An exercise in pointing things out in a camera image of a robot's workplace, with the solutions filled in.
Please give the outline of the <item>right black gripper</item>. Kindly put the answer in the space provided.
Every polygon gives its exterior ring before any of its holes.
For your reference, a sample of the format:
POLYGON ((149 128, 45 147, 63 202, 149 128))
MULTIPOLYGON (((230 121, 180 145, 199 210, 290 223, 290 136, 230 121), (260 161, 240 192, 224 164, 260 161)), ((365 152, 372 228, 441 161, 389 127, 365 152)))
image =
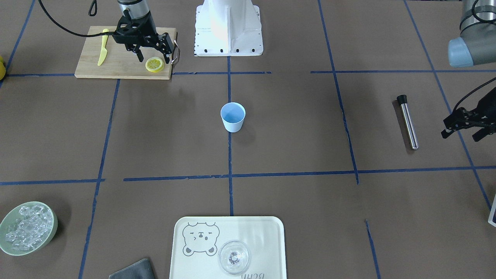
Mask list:
MULTIPOLYGON (((133 52, 138 57, 139 62, 143 62, 144 57, 141 48, 154 48, 155 45, 144 42, 125 43, 125 46, 127 51, 133 52)), ((166 64, 169 64, 171 62, 170 57, 173 53, 173 43, 168 33, 163 33, 157 36, 156 49, 163 54, 166 64)))

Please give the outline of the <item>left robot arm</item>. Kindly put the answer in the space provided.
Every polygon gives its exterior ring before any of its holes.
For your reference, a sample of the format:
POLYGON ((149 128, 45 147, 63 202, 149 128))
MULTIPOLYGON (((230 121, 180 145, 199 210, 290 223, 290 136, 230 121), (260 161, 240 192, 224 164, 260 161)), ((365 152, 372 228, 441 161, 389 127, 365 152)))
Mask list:
POLYGON ((496 61, 496 2, 463 0, 460 35, 448 43, 452 67, 472 67, 496 61))

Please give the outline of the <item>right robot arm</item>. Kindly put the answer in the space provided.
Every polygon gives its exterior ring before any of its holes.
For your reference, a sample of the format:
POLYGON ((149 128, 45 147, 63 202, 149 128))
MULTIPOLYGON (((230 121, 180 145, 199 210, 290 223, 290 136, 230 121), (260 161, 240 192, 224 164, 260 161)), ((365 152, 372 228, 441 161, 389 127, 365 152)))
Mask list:
POLYGON ((123 44, 143 62, 141 47, 154 48, 163 54, 166 64, 175 50, 168 33, 158 34, 146 0, 119 0, 122 17, 117 23, 114 41, 123 44))

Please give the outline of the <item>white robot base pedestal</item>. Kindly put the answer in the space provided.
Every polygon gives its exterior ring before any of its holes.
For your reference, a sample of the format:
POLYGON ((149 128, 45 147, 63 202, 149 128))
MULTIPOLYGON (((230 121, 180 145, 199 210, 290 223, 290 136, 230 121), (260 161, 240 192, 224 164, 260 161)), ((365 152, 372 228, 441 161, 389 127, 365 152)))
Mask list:
POLYGON ((196 7, 194 55, 248 57, 264 53, 260 9, 251 0, 205 0, 196 7))

